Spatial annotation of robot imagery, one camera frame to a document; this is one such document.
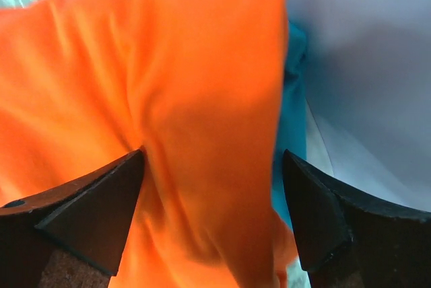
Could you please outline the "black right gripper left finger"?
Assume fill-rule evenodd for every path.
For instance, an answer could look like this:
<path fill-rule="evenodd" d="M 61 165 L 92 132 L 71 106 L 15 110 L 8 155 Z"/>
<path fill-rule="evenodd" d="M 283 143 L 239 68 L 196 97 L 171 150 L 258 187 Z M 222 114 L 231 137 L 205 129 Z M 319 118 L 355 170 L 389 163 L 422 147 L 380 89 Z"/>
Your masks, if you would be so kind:
<path fill-rule="evenodd" d="M 107 287 L 141 190 L 144 154 L 1 207 L 2 287 Z"/>

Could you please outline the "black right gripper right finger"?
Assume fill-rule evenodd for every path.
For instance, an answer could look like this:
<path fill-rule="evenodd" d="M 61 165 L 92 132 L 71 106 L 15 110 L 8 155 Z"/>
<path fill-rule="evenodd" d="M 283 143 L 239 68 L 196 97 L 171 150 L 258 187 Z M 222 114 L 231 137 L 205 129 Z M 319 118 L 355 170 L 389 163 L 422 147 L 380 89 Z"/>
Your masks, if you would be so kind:
<path fill-rule="evenodd" d="M 312 287 L 429 287 L 430 213 L 382 200 L 290 151 L 284 191 Z"/>

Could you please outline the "orange t shirt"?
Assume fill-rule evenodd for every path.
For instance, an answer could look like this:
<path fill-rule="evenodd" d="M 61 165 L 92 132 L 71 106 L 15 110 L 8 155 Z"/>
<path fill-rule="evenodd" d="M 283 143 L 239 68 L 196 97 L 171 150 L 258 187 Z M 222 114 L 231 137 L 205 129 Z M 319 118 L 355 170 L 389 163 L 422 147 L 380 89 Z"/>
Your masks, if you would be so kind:
<path fill-rule="evenodd" d="M 39 0 L 1 10 L 1 202 L 135 149 L 113 287 L 285 287 L 271 205 L 285 0 Z"/>

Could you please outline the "teal folded t shirt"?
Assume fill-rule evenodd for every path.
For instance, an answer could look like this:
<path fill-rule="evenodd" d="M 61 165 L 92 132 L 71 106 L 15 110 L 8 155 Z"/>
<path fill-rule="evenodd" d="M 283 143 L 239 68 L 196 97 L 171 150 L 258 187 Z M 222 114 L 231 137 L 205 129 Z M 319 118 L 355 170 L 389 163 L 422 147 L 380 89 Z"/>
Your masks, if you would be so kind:
<path fill-rule="evenodd" d="M 307 53 L 306 34 L 288 24 L 288 52 L 284 65 L 284 83 L 277 137 L 273 155 L 272 205 L 280 218 L 292 228 L 285 198 L 282 162 L 284 151 L 306 159 L 306 95 L 304 66 Z"/>

